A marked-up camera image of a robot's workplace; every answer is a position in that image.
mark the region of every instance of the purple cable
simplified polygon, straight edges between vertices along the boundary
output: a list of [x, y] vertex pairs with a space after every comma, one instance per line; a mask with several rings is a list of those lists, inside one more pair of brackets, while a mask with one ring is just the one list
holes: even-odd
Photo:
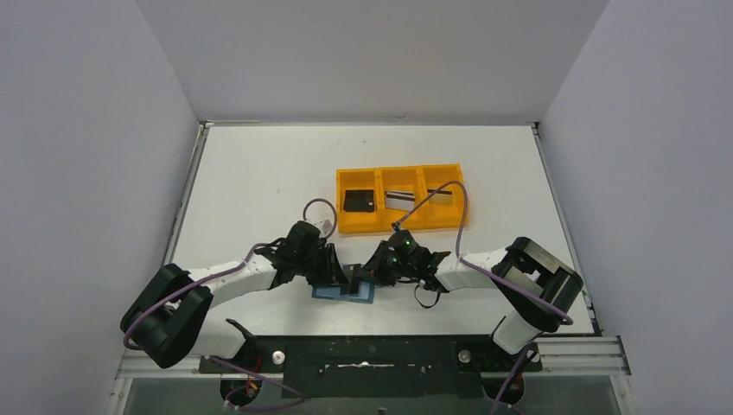
[[336, 214], [336, 207], [334, 206], [333, 203], [331, 203], [330, 201], [326, 199], [323, 199], [322, 197], [316, 197], [314, 200], [309, 201], [308, 203], [305, 204], [305, 207], [303, 208], [303, 220], [308, 220], [306, 219], [305, 214], [308, 212], [308, 208], [310, 208], [310, 205], [316, 203], [317, 201], [326, 203], [328, 207], [331, 208], [331, 211], [334, 212], [334, 225], [331, 227], [331, 230], [328, 231], [328, 233], [326, 233], [326, 236], [324, 236], [325, 239], [328, 239], [331, 237], [331, 235], [334, 234], [336, 230], [336, 224], [339, 223], [339, 215]]
[[[211, 357], [209, 357], [209, 360], [211, 360], [214, 363], [218, 363], [219, 365], [221, 365], [223, 367], [229, 367], [230, 369], [235, 370], [237, 372], [240, 372], [241, 374], [246, 374], [248, 376], [252, 376], [254, 378], [257, 378], [259, 380], [262, 380], [263, 382], [266, 382], [266, 383], [269, 383], [271, 385], [277, 386], [280, 389], [283, 389], [285, 391], [288, 391], [288, 392], [290, 392], [290, 393], [292, 393], [292, 394], [294, 394], [294, 395], [296, 395], [298, 397], [298, 400], [287, 402], [287, 403], [281, 404], [281, 405], [258, 406], [258, 407], [255, 407], [255, 408], [248, 408], [246, 406], [242, 406], [240, 408], [237, 408], [239, 411], [242, 411], [242, 412], [272, 412], [272, 411], [279, 411], [279, 410], [285, 409], [285, 408], [290, 408], [291, 406], [300, 405], [303, 402], [305, 402], [305, 396], [302, 393], [298, 392], [297, 390], [293, 389], [290, 386], [284, 385], [282, 383], [277, 383], [275, 380], [272, 380], [272, 379], [270, 379], [270, 378], [268, 378], [266, 376], [263, 376], [263, 375], [261, 375], [259, 373], [256, 373], [256, 372], [252, 372], [250, 370], [244, 369], [244, 368], [239, 367], [239, 366], [235, 366], [232, 363], [229, 363], [228, 361], [224, 361], [224, 360], [222, 360], [222, 359], [220, 359], [218, 357], [211, 356]], [[232, 391], [230, 391], [229, 393], [226, 394], [226, 396], [224, 397], [224, 400], [227, 401], [227, 402], [229, 402], [229, 399], [232, 397], [232, 395], [234, 395], [235, 393], [241, 391], [242, 389], [245, 389], [246, 387], [247, 386], [242, 386], [242, 387], [238, 387], [237, 389], [233, 389]]]
[[499, 399], [501, 399], [501, 395], [504, 394], [504, 391], [507, 389], [507, 386], [509, 386], [509, 382], [514, 378], [514, 374], [517, 373], [517, 369], [519, 368], [519, 365], [521, 365], [522, 361], [525, 359], [526, 352], [528, 350], [529, 350], [529, 344], [525, 345], [517, 354], [517, 361], [514, 363], [514, 367], [512, 367], [512, 370], [509, 372], [509, 375], [504, 380], [504, 383], [501, 384], [499, 393], [496, 393], [496, 398], [494, 398], [494, 404], [491, 405], [491, 412], [488, 415], [494, 415], [494, 413], [496, 412], [496, 408], [499, 407], [499, 403], [504, 404], [504, 402], [500, 402]]
[[547, 303], [542, 298], [535, 296], [528, 290], [525, 290], [524, 288], [521, 288], [517, 285], [514, 285], [508, 281], [506, 281], [504, 278], [499, 278], [496, 275], [494, 275], [491, 271], [485, 270], [481, 268], [478, 265], [471, 264], [466, 259], [463, 259], [461, 257], [461, 237], [463, 236], [463, 228], [466, 226], [466, 216], [468, 216], [468, 191], [466, 191], [466, 187], [463, 185], [463, 183], [457, 181], [457, 180], [451, 180], [450, 182], [446, 182], [441, 187], [436, 188], [428, 195], [428, 197], [422, 199], [415, 207], [412, 208], [410, 212], [407, 212], [405, 216], [399, 218], [399, 220], [396, 222], [397, 225], [401, 225], [402, 222], [407, 220], [412, 214], [415, 213], [416, 210], [418, 210], [421, 206], [423, 206], [433, 195], [436, 195], [439, 191], [443, 190], [444, 188], [448, 187], [451, 184], [455, 184], [458, 187], [461, 188], [461, 191], [463, 192], [463, 215], [461, 216], [461, 225], [458, 227], [458, 236], [456, 237], [456, 256], [458, 257], [458, 260], [461, 261], [461, 264], [466, 265], [468, 268], [478, 271], [482, 273], [483, 275], [491, 278], [492, 281], [494, 281], [496, 284], [501, 284], [508, 289], [518, 292], [519, 294], [529, 298], [530, 300], [533, 300], [535, 303], [538, 303], [539, 305], [542, 305], [543, 307], [547, 308], [550, 312], [553, 314], [561, 317], [563, 319], [562, 324], [565, 326], [570, 326], [573, 323], [573, 319], [567, 315], [564, 311], [561, 309], [555, 307], [554, 305]]
[[208, 277], [204, 277], [202, 279], [199, 279], [197, 281], [194, 281], [191, 284], [186, 285], [185, 287], [181, 288], [180, 290], [175, 291], [174, 293], [168, 295], [167, 297], [163, 298], [159, 302], [153, 304], [152, 307], [147, 309], [143, 312], [138, 318], [135, 319], [134, 322], [130, 325], [130, 327], [127, 329], [127, 331], [124, 332], [124, 337], [122, 339], [122, 343], [126, 348], [132, 349], [132, 350], [140, 350], [138, 346], [133, 345], [130, 343], [130, 338], [132, 337], [132, 334], [135, 333], [135, 330], [137, 330], [137, 327], [140, 326], [140, 323], [143, 322], [144, 319], [150, 317], [151, 314], [158, 311], [161, 307], [165, 306], [170, 301], [173, 301], [174, 299], [180, 297], [181, 295], [191, 291], [193, 288], [198, 287], [199, 285], [203, 285], [209, 281], [212, 281], [216, 278], [225, 277], [229, 274], [235, 273], [242, 268], [244, 268], [247, 265], [247, 261], [250, 260], [252, 255], [254, 254], [254, 250], [257, 249], [260, 246], [265, 246], [266, 244], [254, 244], [252, 248], [250, 248], [250, 251], [247, 253], [244, 259], [242, 259], [242, 262], [237, 264], [237, 266], [234, 266], [233, 268], [229, 268], [228, 270], [220, 271], [215, 274], [211, 274]]

